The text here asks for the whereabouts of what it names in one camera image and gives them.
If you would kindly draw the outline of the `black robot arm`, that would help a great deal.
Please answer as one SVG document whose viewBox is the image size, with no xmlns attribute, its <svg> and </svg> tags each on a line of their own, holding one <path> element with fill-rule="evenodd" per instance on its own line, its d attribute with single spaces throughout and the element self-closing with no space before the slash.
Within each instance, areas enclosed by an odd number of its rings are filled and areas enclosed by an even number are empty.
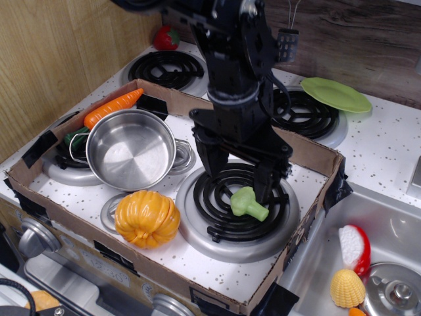
<svg viewBox="0 0 421 316">
<path fill-rule="evenodd" d="M 272 67 L 280 45 L 266 23 L 263 1 L 119 1 L 139 14 L 175 14 L 191 28 L 209 75 L 212 109 L 192 109 L 193 135 L 206 172 L 216 176 L 235 155 L 254 166 L 259 203 L 290 170 L 292 148 L 272 127 Z"/>
</svg>

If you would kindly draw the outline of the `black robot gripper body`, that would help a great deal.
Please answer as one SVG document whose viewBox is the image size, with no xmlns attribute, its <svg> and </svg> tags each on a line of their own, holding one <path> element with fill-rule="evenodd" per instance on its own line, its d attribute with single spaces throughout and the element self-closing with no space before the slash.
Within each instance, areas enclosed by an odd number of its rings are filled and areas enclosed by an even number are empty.
<svg viewBox="0 0 421 316">
<path fill-rule="evenodd" d="M 292 147 L 272 127 L 274 100 L 271 93 L 256 93 L 240 99 L 210 96 L 208 109 L 194 108 L 189 117 L 193 133 L 222 140 L 221 148 L 253 164 L 255 159 L 281 159 L 292 156 Z"/>
</svg>

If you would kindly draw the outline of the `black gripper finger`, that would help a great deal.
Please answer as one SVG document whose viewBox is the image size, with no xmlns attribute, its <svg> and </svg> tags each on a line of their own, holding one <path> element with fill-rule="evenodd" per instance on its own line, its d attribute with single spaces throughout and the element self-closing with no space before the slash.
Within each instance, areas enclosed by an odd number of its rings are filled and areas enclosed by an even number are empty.
<svg viewBox="0 0 421 316">
<path fill-rule="evenodd" d="M 253 189 L 256 200 L 259 203 L 266 203 L 272 190 L 280 183 L 281 179 L 286 179 L 291 172 L 291 164 L 288 158 L 255 159 Z"/>
<path fill-rule="evenodd" d="M 227 164 L 229 153 L 221 148 L 222 140 L 204 133 L 194 133 L 197 152 L 205 171 L 215 177 Z"/>
</svg>

